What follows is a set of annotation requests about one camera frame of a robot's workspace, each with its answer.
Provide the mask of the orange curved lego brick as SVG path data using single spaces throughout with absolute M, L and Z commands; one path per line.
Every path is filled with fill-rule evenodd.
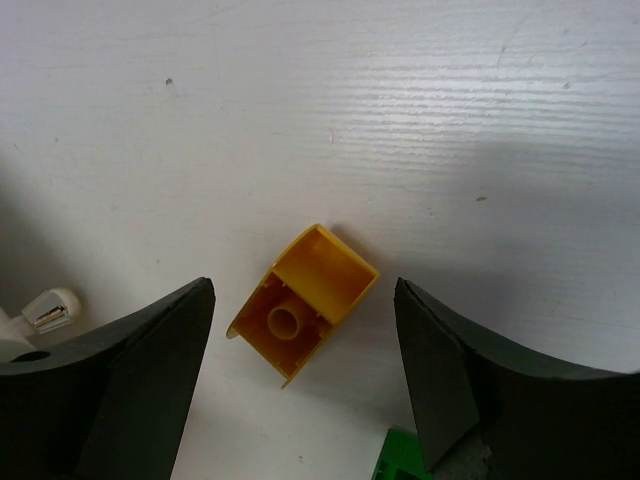
M 339 237 L 314 224 L 269 267 L 226 337 L 246 341 L 289 385 L 379 277 Z

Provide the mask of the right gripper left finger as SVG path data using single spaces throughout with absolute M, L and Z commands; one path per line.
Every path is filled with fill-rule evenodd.
M 2 363 L 2 478 L 170 478 L 214 306 L 214 285 L 201 277 Z

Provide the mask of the green square lego brick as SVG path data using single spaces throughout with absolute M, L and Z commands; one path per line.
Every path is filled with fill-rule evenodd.
M 385 436 L 372 480 L 432 480 L 424 468 L 422 452 L 414 432 L 392 427 Z

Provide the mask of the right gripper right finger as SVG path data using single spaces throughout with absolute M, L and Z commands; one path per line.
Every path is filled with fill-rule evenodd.
M 486 479 L 635 479 L 639 377 L 564 361 L 405 279 L 396 330 L 424 466 Z

